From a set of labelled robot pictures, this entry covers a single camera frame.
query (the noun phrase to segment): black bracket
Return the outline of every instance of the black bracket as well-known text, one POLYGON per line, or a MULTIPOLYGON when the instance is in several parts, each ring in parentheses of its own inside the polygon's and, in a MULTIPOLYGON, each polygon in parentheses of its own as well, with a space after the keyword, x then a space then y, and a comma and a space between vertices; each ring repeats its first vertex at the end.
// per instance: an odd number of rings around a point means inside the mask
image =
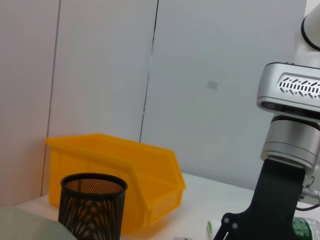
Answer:
POLYGON ((299 240, 293 218, 304 178, 302 168, 265 160, 249 208, 226 213, 214 240, 299 240))

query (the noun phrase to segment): white wall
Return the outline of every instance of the white wall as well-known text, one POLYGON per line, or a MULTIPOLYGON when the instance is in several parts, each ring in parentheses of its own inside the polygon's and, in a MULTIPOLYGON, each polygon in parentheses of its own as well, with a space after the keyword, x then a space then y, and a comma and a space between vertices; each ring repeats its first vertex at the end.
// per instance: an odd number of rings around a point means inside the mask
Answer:
POLYGON ((139 141, 156 9, 157 0, 62 0, 50 137, 139 141))
POLYGON ((293 59, 305 7, 161 0, 141 141, 173 149, 186 173, 254 189, 272 118, 256 106, 259 79, 293 59))
POLYGON ((307 15, 319 3, 320 3, 320 0, 307 0, 306 7, 305 7, 305 15, 307 15))
POLYGON ((58 5, 0 1, 0 206, 41 193, 58 5))

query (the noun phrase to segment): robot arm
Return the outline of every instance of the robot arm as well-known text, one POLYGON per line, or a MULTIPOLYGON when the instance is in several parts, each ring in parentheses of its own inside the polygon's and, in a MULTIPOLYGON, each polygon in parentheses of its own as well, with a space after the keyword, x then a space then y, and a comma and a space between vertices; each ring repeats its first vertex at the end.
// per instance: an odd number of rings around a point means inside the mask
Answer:
POLYGON ((257 105, 275 114, 262 148, 263 167, 249 208, 226 213, 214 240, 298 240, 293 218, 320 151, 320 4, 301 23, 295 64, 270 63, 257 105))

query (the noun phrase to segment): small object on table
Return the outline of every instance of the small object on table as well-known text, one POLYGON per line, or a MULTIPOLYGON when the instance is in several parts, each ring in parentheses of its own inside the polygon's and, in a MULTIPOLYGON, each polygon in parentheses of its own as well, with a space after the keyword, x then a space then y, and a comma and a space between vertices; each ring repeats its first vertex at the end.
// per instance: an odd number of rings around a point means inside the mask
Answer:
POLYGON ((119 240, 127 183, 115 176, 80 173, 61 181, 58 221, 78 240, 119 240))

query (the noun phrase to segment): bottle label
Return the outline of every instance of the bottle label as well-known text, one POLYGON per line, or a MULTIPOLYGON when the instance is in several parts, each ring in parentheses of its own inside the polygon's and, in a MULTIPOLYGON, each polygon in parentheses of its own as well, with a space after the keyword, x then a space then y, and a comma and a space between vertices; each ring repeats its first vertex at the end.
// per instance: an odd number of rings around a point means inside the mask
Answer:
POLYGON ((313 240, 309 224, 301 217, 293 218, 293 230, 300 240, 313 240))

